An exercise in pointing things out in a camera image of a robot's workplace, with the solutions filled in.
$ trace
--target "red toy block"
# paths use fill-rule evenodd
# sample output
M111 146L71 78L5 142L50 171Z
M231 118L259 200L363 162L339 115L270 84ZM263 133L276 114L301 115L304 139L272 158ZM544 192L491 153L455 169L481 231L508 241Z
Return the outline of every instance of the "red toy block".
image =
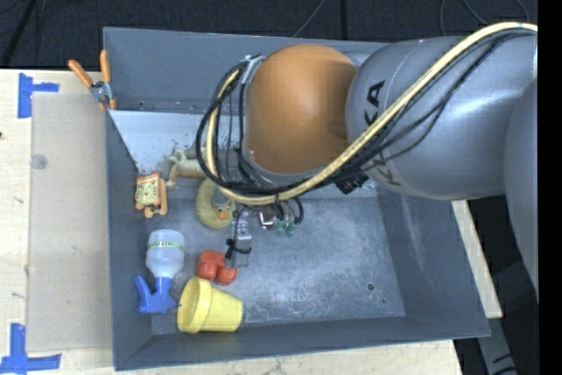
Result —
M203 250L197 265L197 276L207 280L215 278L219 285L230 285L236 280L238 269L228 269L225 254L213 250Z

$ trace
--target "clear plastic bottle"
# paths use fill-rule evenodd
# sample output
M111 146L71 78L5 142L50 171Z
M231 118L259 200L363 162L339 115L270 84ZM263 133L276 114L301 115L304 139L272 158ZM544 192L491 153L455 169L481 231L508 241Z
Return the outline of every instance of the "clear plastic bottle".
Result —
M153 231L148 237L146 265L155 276L155 292L151 292L141 276L133 281L139 292L141 314L166 314L177 303L169 295L172 278L184 267L184 236L169 229Z
M155 230L150 234L146 264L155 278L173 278L184 267L184 246L184 236L176 230Z

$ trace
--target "yellow plastic cup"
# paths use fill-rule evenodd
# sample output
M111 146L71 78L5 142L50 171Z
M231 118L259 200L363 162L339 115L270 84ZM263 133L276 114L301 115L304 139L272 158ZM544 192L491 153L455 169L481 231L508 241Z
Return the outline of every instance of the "yellow plastic cup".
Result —
M187 282L179 304L177 327L193 335L199 331L236 331L244 314L240 299L199 277Z

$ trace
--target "gray bin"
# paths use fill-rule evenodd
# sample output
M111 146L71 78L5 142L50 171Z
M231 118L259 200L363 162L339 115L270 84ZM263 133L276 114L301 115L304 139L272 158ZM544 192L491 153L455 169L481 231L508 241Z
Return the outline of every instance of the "gray bin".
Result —
M244 303L238 331L189 335L177 329L175 310L137 312L133 277L153 281L144 262L151 231L169 227L184 234L185 266L171 291L176 300L195 275L199 252L224 251L232 233L198 223L195 180L184 179L170 192L166 216L147 220L134 209L139 171L131 148L150 148L143 143L143 124L149 136L158 113L202 114L217 82L245 55L267 55L297 42L368 53L385 45L104 29L119 102L119 111L106 116L116 370L489 335L450 202L373 184L347 197L330 189L307 194L306 218L293 237L252 229L249 266L220 287ZM136 122L128 131L122 125L127 114Z

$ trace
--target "blue plastic piece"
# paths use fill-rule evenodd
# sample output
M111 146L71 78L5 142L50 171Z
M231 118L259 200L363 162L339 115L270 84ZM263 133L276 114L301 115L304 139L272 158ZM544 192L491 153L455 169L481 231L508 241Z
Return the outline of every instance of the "blue plastic piece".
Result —
M141 276L134 278L134 283L140 295L140 302L137 310L141 314L166 314L170 308L177 306L177 303L169 296L172 287L172 279L158 277L155 281L156 291L150 292L147 282Z
M35 91L58 92L59 85L57 83L38 83L33 84L33 78L26 74L19 73L19 99L18 99L18 117L30 118L32 115L32 94Z
M0 373L26 375L28 371L49 371L58 369L62 354L52 357L27 357L25 353L25 327L19 323L10 325L10 355L2 357Z

